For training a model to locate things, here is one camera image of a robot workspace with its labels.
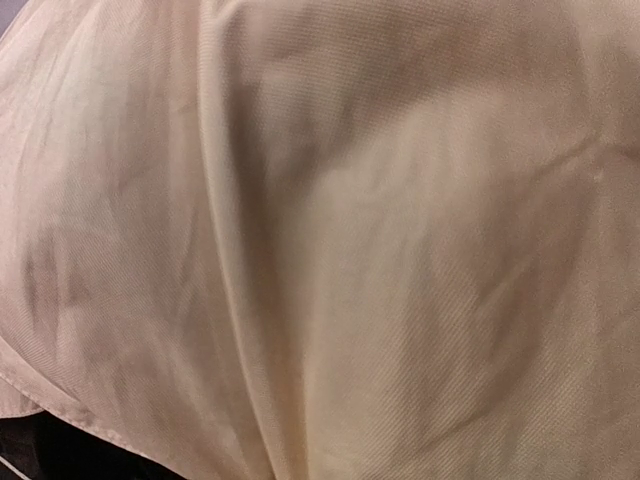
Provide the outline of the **beige folding umbrella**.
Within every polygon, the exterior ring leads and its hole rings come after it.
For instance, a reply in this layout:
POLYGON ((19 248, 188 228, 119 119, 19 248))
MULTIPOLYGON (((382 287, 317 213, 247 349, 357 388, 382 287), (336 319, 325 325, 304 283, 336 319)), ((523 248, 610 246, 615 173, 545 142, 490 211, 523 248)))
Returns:
POLYGON ((1 415, 186 479, 639 475, 635 1, 30 1, 1 415))

